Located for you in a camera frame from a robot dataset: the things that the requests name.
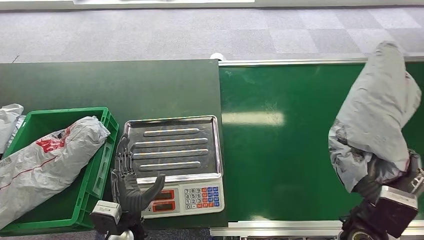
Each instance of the keypad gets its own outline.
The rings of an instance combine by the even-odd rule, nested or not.
[[[185,209],[215,208],[220,206],[220,192],[217,186],[184,189]]]

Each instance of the stainless steel tray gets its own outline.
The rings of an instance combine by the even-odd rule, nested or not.
[[[215,116],[131,120],[124,126],[139,184],[218,179],[222,162]]]

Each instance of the plastic bag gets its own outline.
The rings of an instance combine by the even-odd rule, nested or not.
[[[84,117],[0,161],[0,230],[75,180],[110,132]]]
[[[0,154],[3,154],[16,128],[19,116],[24,107],[19,104],[10,104],[0,108]]]
[[[328,133],[331,163],[346,190],[369,173],[379,183],[402,176],[410,156],[402,128],[421,101],[421,90],[406,72],[404,57],[393,42],[382,42],[352,85]]]

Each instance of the red print on bag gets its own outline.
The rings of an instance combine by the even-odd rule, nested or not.
[[[35,144],[42,147],[44,153],[51,152],[55,149],[63,148],[65,146],[65,140],[71,133],[70,127],[61,131],[57,136],[48,135],[43,138],[38,139]]]

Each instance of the red stripe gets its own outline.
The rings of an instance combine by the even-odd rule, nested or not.
[[[34,167],[34,168],[32,168],[32,169],[28,169],[28,170],[25,170],[25,171],[21,171],[21,172],[20,172],[20,173],[18,173],[16,176],[14,176],[14,177],[12,178],[12,180],[10,180],[10,183],[9,183],[9,184],[7,184],[6,186],[2,186],[2,187],[0,187],[0,191],[1,191],[2,189],[4,189],[4,188],[6,188],[6,187],[10,186],[10,185],[12,184],[13,179],[17,178],[19,175],[21,175],[21,174],[23,174],[23,173],[31,172],[32,170],[37,169],[37,168],[41,168],[42,166],[44,166],[44,164],[49,163],[49,162],[51,162],[51,161],[55,160],[55,158],[57,158],[57,157],[58,157],[58,156],[55,156],[55,157],[53,157],[52,159],[45,161],[45,162],[44,162],[43,164],[41,164],[40,166],[36,166],[36,167]]]

